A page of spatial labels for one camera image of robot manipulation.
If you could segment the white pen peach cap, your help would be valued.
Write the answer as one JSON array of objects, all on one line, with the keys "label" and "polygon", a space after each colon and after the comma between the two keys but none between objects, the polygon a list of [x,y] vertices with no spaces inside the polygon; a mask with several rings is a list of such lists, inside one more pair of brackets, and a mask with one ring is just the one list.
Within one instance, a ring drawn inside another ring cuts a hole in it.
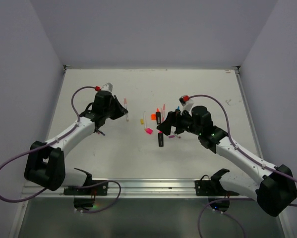
[{"label": "white pen peach cap", "polygon": [[125,119],[127,122],[129,122],[129,117],[128,117],[128,110],[127,110],[127,99],[124,98],[124,108],[126,109],[126,113],[125,113]]}]

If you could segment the black marker pen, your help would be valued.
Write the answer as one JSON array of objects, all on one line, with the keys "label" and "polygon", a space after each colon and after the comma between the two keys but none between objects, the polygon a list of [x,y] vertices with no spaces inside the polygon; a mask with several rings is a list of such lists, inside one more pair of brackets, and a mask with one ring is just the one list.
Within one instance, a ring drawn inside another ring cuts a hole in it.
[{"label": "black marker pen", "polygon": [[164,146],[164,134],[162,132],[158,133],[158,145],[159,147]]}]

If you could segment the black orange highlighter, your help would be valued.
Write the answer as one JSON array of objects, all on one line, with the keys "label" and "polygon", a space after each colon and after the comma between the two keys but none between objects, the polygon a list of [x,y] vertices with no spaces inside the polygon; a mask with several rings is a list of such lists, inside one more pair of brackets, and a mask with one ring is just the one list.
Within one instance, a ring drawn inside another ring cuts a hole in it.
[{"label": "black orange highlighter", "polygon": [[156,110],[155,116],[156,116],[156,123],[157,123],[157,125],[161,124],[162,117],[161,117],[161,111],[159,109]]}]

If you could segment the pink highlighter cap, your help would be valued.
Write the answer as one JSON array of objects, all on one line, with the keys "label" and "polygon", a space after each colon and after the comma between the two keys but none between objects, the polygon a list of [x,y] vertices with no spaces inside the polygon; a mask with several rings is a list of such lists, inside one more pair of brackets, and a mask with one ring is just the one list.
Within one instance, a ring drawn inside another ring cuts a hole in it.
[{"label": "pink highlighter cap", "polygon": [[146,128],[146,132],[148,133],[148,134],[152,134],[153,133],[153,130],[151,129],[151,128]]}]

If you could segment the pink translucent highlighter pen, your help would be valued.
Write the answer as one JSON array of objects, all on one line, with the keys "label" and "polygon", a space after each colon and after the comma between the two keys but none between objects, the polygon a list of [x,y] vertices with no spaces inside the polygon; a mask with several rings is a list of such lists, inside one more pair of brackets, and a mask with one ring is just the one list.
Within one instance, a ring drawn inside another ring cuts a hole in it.
[{"label": "pink translucent highlighter pen", "polygon": [[165,120],[165,117],[166,117],[166,105],[163,104],[163,107],[162,107],[162,120],[163,121]]}]

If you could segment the white yellow pen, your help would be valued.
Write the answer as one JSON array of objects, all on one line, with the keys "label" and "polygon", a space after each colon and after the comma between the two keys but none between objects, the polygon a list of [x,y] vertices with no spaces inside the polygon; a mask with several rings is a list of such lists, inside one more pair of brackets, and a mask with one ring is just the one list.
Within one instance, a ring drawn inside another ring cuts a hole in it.
[{"label": "white yellow pen", "polygon": [[143,113],[143,121],[144,121],[144,130],[147,130],[147,120],[146,120],[146,112]]}]

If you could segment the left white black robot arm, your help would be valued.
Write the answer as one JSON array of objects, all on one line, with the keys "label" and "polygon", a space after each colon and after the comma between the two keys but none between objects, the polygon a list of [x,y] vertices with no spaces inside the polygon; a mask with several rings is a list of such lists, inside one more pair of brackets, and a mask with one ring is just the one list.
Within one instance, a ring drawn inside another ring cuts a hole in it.
[{"label": "left white black robot arm", "polygon": [[65,158],[85,138],[99,133],[106,119],[116,120],[127,113],[111,92],[99,91],[72,126],[46,142],[36,141],[31,145],[25,179],[51,191],[67,186],[83,195],[89,194],[93,188],[92,175],[78,168],[66,170]]}]

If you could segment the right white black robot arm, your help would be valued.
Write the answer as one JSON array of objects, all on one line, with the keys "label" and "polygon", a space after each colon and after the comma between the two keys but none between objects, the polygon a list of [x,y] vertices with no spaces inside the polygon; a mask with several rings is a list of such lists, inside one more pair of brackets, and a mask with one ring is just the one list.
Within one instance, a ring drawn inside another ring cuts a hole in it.
[{"label": "right white black robot arm", "polygon": [[211,177],[210,188],[215,194],[233,191],[255,200],[268,215],[276,217],[297,198],[297,187],[291,177],[291,169],[279,167],[255,156],[236,142],[228,133],[215,126],[210,112],[204,106],[196,106],[192,111],[168,112],[166,119],[157,125],[157,130],[170,135],[185,131],[195,134],[206,149],[228,159],[245,172],[248,178],[239,178],[228,170],[220,170]]}]

